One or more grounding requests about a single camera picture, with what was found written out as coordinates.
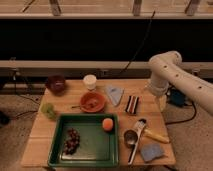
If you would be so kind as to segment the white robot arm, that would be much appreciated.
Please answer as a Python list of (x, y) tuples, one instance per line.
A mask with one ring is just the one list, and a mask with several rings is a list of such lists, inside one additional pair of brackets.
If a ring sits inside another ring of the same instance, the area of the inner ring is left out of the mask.
[(161, 97), (172, 84), (213, 116), (213, 84), (187, 73), (179, 67), (181, 63), (182, 57), (177, 51), (151, 57), (148, 62), (151, 70), (148, 90)]

